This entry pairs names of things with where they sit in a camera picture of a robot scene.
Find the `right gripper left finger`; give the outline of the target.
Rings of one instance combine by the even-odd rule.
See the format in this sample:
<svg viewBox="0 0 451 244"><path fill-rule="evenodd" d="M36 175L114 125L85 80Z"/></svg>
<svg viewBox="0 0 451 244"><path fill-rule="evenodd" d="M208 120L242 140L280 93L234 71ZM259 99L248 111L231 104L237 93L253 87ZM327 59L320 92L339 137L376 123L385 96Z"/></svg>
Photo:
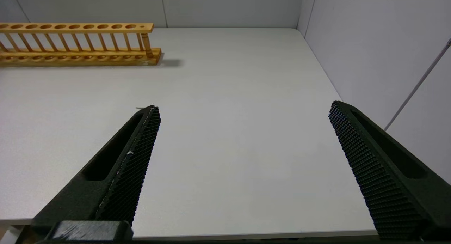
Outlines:
<svg viewBox="0 0 451 244"><path fill-rule="evenodd" d="M32 227L64 220L132 224L160 123L154 105L135 113L33 218Z"/></svg>

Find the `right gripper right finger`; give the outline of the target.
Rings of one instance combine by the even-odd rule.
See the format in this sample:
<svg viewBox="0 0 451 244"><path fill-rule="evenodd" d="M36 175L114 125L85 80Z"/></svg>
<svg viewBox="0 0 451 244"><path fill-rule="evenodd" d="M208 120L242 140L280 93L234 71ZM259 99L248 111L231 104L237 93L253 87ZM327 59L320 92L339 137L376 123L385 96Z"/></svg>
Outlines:
<svg viewBox="0 0 451 244"><path fill-rule="evenodd" d="M381 241L449 242L451 186L354 106L329 120Z"/></svg>

